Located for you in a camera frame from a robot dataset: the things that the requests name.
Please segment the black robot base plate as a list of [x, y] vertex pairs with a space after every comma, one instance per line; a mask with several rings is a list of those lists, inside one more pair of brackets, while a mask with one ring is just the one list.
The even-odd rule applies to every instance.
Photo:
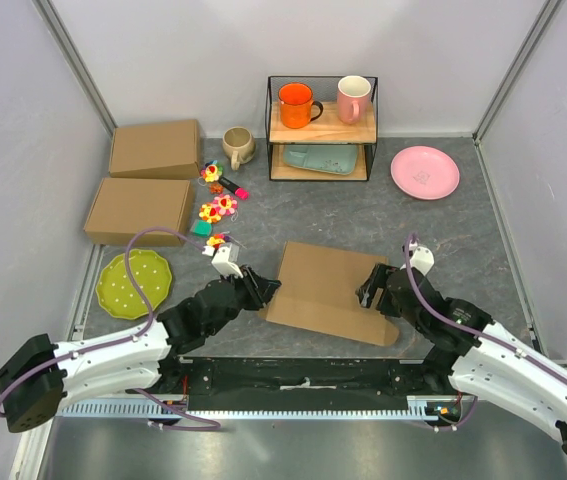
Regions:
[[190, 357], [160, 372], [148, 393], [184, 394], [201, 411], [393, 410], [409, 396], [459, 396], [448, 359]]

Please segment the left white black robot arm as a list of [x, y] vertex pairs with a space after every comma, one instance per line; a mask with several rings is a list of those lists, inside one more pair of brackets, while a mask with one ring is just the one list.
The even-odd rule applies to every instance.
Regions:
[[0, 418], [22, 433], [82, 400], [152, 387], [174, 392], [183, 378], [180, 357], [241, 312], [267, 306], [280, 286], [244, 265], [142, 326], [76, 342], [35, 335], [0, 367]]

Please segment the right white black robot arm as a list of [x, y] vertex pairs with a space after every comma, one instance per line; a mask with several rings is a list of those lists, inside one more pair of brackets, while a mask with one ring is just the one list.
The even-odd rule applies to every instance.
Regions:
[[430, 392], [488, 401], [560, 442], [567, 455], [567, 370], [469, 301], [443, 297], [417, 269], [376, 264], [359, 304], [406, 320], [433, 345], [421, 368]]

